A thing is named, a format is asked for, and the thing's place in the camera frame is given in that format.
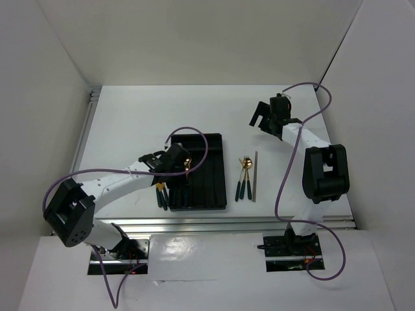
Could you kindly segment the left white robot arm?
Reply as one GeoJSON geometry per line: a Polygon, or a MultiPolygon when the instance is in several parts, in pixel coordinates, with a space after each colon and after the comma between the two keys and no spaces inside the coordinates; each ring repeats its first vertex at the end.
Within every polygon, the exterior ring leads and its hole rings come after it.
{"type": "Polygon", "coordinates": [[[148,155],[123,170],[101,169],[103,177],[76,182],[73,176],[57,181],[43,199],[43,219],[52,227],[64,246],[86,243],[104,248],[115,259],[139,254],[137,242],[128,238],[116,224],[96,218],[103,207],[137,190],[156,184],[179,187],[187,180],[189,156],[171,159],[148,155]]]}

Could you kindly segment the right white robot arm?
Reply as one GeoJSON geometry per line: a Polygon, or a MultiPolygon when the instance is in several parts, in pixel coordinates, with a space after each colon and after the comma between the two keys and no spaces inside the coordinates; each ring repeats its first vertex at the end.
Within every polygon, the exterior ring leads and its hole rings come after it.
{"type": "Polygon", "coordinates": [[[254,126],[261,117],[261,131],[277,137],[303,156],[302,189],[309,199],[289,223],[292,231],[283,238],[283,247],[297,254],[305,247],[305,238],[316,233],[329,207],[350,189],[348,160],[342,144],[331,144],[305,128],[300,119],[291,117],[292,104],[278,93],[269,103],[260,101],[250,121],[254,126]]]}

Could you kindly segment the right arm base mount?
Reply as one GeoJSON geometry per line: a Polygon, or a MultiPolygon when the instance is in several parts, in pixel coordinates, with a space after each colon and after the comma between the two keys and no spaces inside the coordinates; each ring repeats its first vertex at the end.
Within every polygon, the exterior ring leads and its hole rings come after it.
{"type": "Polygon", "coordinates": [[[257,249],[264,252],[267,272],[324,270],[320,241],[314,235],[310,241],[289,245],[283,236],[264,236],[257,249]]]}

